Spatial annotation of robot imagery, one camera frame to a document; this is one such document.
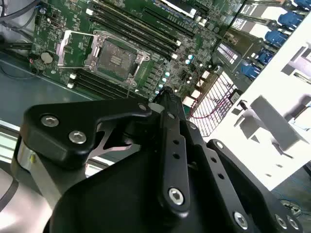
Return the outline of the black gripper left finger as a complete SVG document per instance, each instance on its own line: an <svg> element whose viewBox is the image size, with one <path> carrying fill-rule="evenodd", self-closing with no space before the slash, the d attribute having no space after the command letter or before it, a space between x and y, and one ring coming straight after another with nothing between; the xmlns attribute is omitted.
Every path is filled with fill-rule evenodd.
<svg viewBox="0 0 311 233"><path fill-rule="evenodd" d="M140 99L35 105L24 114L20 163L51 207L74 185L145 150L158 149L170 88Z"/></svg>

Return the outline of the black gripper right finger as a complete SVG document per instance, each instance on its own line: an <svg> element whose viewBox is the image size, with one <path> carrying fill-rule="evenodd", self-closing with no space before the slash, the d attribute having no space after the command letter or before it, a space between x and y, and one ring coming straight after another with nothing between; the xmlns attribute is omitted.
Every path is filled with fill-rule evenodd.
<svg viewBox="0 0 311 233"><path fill-rule="evenodd" d="M170 93L170 211L200 221L198 232L300 233L274 195L217 139L205 142Z"/></svg>

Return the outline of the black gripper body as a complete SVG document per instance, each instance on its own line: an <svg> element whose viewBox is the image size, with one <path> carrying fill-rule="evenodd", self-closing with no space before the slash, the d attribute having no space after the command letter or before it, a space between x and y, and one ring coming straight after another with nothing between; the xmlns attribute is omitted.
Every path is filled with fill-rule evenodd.
<svg viewBox="0 0 311 233"><path fill-rule="evenodd" d="M211 233L170 211L170 120L158 149L145 150L71 187L50 219L52 233Z"/></svg>

